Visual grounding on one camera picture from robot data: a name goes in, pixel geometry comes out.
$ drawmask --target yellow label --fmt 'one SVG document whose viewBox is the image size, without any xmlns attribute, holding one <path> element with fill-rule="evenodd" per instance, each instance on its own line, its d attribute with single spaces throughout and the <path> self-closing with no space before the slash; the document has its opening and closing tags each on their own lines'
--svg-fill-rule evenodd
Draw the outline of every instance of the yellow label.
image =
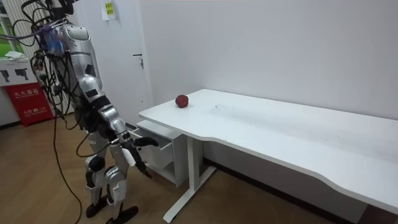
<svg viewBox="0 0 398 224">
<path fill-rule="evenodd" d="M 105 10 L 108 16 L 113 15 L 114 14 L 113 4 L 111 2 L 105 3 Z"/>
</svg>

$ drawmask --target robot leg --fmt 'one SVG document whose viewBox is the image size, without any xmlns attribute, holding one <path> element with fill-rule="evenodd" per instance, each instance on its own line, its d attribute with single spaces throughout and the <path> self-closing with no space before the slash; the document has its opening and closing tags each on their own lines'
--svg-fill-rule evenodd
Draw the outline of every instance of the robot leg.
<svg viewBox="0 0 398 224">
<path fill-rule="evenodd" d="M 91 133 L 87 139 L 94 152 L 99 152 L 108 143 L 108 140 L 102 138 L 97 132 Z M 105 155 L 106 150 L 103 150 L 86 159 L 86 188 L 91 194 L 91 205 L 86 209 L 87 218 L 95 216 L 106 206 L 107 196 L 101 198 L 105 177 Z"/>
<path fill-rule="evenodd" d="M 127 170 L 129 164 L 123 155 L 119 144 L 111 145 L 110 151 L 116 165 L 110 168 L 105 175 L 108 192 L 108 205 L 111 209 L 112 218 L 106 224 L 126 223 L 138 213 L 138 208 L 133 206 L 123 210 L 123 201 L 126 198 Z"/>
</svg>

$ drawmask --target humanoid robot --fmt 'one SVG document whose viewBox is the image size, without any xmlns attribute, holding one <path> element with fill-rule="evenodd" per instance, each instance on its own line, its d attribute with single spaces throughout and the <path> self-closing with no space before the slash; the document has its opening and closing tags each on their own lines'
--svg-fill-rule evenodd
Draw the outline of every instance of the humanoid robot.
<svg viewBox="0 0 398 224">
<path fill-rule="evenodd" d="M 52 18 L 56 21 L 51 21 L 53 29 L 50 36 L 47 33 L 42 38 L 46 40 L 44 52 L 47 51 L 46 56 L 58 76 L 60 84 L 57 87 L 69 96 L 76 121 L 86 131 L 94 152 L 85 161 L 86 187 L 91 194 L 91 205 L 86 209 L 86 216 L 91 218 L 109 205 L 111 218 L 106 223 L 122 224 L 138 212 L 137 207 L 123 210 L 129 165 L 135 164 L 140 172 L 150 177 L 137 148 L 158 146 L 158 143 L 151 138 L 131 137 L 126 123 L 102 90 L 89 32 L 65 18 L 66 14 L 73 14 L 72 1 L 59 0 L 59 3 L 61 7 L 52 7 Z M 54 47 L 56 51 L 49 54 L 49 49 Z M 115 165 L 109 168 L 105 166 L 107 146 L 115 161 Z M 106 188 L 103 197 L 102 188 Z"/>
</svg>

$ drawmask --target drawer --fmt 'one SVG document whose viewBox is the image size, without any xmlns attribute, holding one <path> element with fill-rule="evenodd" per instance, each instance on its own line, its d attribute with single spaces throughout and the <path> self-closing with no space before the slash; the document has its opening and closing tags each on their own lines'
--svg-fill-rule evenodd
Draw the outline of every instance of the drawer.
<svg viewBox="0 0 398 224">
<path fill-rule="evenodd" d="M 142 160 L 146 163 L 158 169 L 163 169 L 173 161 L 173 144 L 171 140 L 140 128 L 130 131 L 130 133 L 133 139 L 152 137 L 159 143 L 159 147 L 146 146 L 142 147 L 141 151 L 139 151 Z"/>
</svg>

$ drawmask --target white drawer unit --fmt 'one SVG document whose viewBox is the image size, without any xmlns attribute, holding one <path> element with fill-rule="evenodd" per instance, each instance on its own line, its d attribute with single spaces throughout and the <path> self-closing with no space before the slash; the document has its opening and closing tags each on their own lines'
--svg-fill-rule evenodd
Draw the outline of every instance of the white drawer unit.
<svg viewBox="0 0 398 224">
<path fill-rule="evenodd" d="M 187 137 L 150 121 L 141 121 L 137 127 L 130 131 L 133 138 L 152 137 L 159 143 L 159 147 L 146 146 L 139 151 L 147 167 L 180 186 L 188 178 Z"/>
</svg>

